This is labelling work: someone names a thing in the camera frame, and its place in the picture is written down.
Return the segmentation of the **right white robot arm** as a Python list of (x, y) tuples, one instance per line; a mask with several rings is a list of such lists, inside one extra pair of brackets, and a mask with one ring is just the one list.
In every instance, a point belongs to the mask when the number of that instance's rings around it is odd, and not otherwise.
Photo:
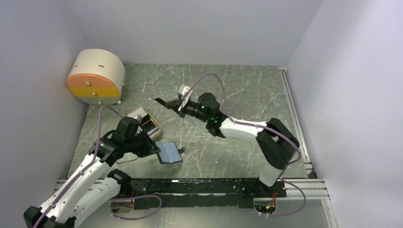
[(268, 122), (232, 119), (220, 110), (220, 104), (212, 93), (200, 95), (197, 102), (185, 101), (183, 95), (171, 101), (161, 98), (155, 98), (155, 101), (181, 118), (189, 115), (205, 122), (206, 129), (213, 136), (256, 143), (266, 159), (256, 185), (258, 194), (263, 197), (274, 191), (274, 183), (291, 163), (300, 146), (296, 137), (279, 119), (271, 118)]

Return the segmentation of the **black leather card holder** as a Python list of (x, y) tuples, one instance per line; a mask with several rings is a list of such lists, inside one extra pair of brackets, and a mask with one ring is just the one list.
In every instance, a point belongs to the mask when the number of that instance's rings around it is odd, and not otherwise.
[(157, 157), (161, 164), (173, 164), (182, 162), (182, 154), (185, 152), (185, 147), (178, 148), (175, 142), (155, 142), (160, 149)]

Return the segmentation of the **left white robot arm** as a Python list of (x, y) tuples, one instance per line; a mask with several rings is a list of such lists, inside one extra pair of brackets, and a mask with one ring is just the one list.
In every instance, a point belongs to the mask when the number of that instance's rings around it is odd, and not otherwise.
[(124, 154), (131, 152), (138, 158), (161, 150), (142, 130), (141, 122), (123, 117), (115, 130), (98, 139), (72, 176), (39, 207), (31, 206), (23, 214), (29, 228), (77, 228), (95, 210), (111, 198), (124, 198), (132, 192), (131, 177), (115, 169), (90, 190), (94, 182)]

